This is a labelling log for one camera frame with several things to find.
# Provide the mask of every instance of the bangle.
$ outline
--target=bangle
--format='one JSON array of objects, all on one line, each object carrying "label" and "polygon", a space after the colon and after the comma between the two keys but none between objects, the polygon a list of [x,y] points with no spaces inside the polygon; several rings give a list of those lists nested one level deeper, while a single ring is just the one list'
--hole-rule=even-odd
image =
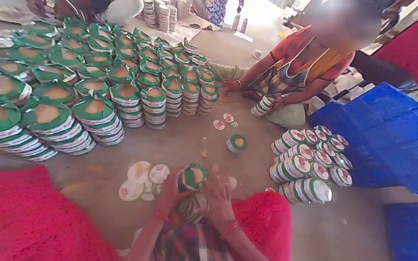
[{"label": "bangle", "polygon": [[170,220],[167,217],[167,215],[163,211],[161,211],[161,210],[156,210],[154,212],[154,216],[157,217],[157,218],[159,218],[159,219],[162,219],[165,222],[170,222]]},{"label": "bangle", "polygon": [[238,221],[234,220],[231,222],[227,230],[220,236],[220,240],[224,240],[236,227],[238,227]]}]

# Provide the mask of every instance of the person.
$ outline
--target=person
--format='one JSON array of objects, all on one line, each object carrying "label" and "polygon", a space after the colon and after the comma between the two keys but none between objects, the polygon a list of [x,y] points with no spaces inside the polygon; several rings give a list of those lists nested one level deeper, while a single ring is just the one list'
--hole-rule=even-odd
[{"label": "person", "polygon": [[[46,0],[26,0],[28,9],[42,18],[49,17]],[[89,23],[106,20],[122,26],[126,20],[138,15],[143,0],[55,0],[54,16],[58,20],[74,17]]]},{"label": "person", "polygon": [[287,36],[241,78],[224,80],[222,87],[255,100],[274,96],[276,112],[269,119],[282,122],[285,106],[324,90],[350,65],[355,50],[374,42],[380,27],[380,15],[369,3],[328,0],[316,9],[310,26]]},{"label": "person", "polygon": [[164,181],[155,210],[133,243],[126,261],[289,260],[291,211],[275,192],[258,193],[246,201],[231,200],[231,192],[219,176],[212,175],[200,187],[211,206],[200,211],[208,223],[182,224],[174,208],[195,192],[178,192],[173,171]]}]

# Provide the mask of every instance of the gray floor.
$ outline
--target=gray floor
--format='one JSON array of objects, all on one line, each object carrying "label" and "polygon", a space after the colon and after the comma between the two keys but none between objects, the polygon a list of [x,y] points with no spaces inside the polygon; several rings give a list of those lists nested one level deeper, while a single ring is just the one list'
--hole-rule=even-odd
[{"label": "gray floor", "polygon": [[[215,62],[249,67],[256,62],[252,57],[254,50],[267,54],[281,40],[276,35],[281,30],[279,21],[269,17],[262,21],[248,27],[247,33],[254,38],[254,44],[236,38],[228,30],[202,31],[192,44]],[[0,29],[12,27],[0,23]],[[171,168],[193,162],[208,168],[218,162],[224,176],[238,180],[235,197],[241,199],[274,186],[268,175],[269,167],[274,164],[270,143],[284,130],[253,117],[249,112],[253,105],[253,101],[236,97],[236,103],[217,106],[208,116],[170,118],[164,130],[126,129],[125,140],[117,146],[97,146],[77,157],[58,155],[43,164],[48,167],[53,183],[84,208],[104,237],[118,248],[127,248],[133,233],[143,225],[152,208],[151,203],[126,203],[117,196],[132,162],[146,160]],[[227,127],[223,131],[212,127],[212,121],[221,119],[224,113],[235,116],[239,127]],[[227,150],[225,141],[234,133],[247,138],[247,151],[234,154]],[[208,158],[198,153],[202,137],[207,137]],[[0,155],[0,169],[29,165],[32,164],[17,157]],[[292,206],[292,260],[389,260],[382,206],[418,201],[418,197],[404,188],[334,188],[333,193],[333,201],[327,205]]]}]

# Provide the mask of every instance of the container with green wrapper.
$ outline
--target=container with green wrapper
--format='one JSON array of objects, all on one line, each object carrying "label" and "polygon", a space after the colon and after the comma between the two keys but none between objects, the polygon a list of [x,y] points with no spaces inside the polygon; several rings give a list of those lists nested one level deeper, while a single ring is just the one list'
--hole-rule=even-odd
[{"label": "container with green wrapper", "polygon": [[177,177],[179,191],[199,190],[199,186],[204,184],[208,177],[208,171],[198,163],[191,163],[183,173]]},{"label": "container with green wrapper", "polygon": [[49,59],[55,64],[63,65],[72,70],[76,70],[85,63],[83,56],[63,48],[61,44],[57,44],[51,49]]},{"label": "container with green wrapper", "polygon": [[107,68],[107,75],[111,84],[126,84],[135,80],[135,73],[127,65],[112,65]]},{"label": "container with green wrapper", "polygon": [[46,61],[48,52],[32,47],[12,47],[7,51],[9,59],[27,64],[41,64]]},{"label": "container with green wrapper", "polygon": [[109,98],[109,84],[101,79],[84,79],[77,82],[75,89],[81,96]]},{"label": "container with green wrapper", "polygon": [[33,79],[32,71],[24,62],[0,57],[0,73],[27,82]]},{"label": "container with green wrapper", "polygon": [[77,74],[60,64],[38,65],[31,69],[41,83],[64,82],[72,85],[77,82]]},{"label": "container with green wrapper", "polygon": [[91,49],[86,43],[86,40],[78,41],[69,36],[63,36],[61,45],[64,48],[74,51],[77,54],[85,55],[90,53]]},{"label": "container with green wrapper", "polygon": [[105,80],[107,78],[107,74],[102,68],[92,65],[81,65],[77,68],[77,72],[81,79],[96,78]]},{"label": "container with green wrapper", "polygon": [[85,56],[85,62],[98,68],[106,68],[113,63],[111,54],[108,52],[91,52]]},{"label": "container with green wrapper", "polygon": [[21,80],[0,74],[0,102],[23,105],[32,94],[32,87]]},{"label": "container with green wrapper", "polygon": [[72,107],[77,95],[72,85],[63,82],[45,82],[33,90],[32,96],[49,98]]}]

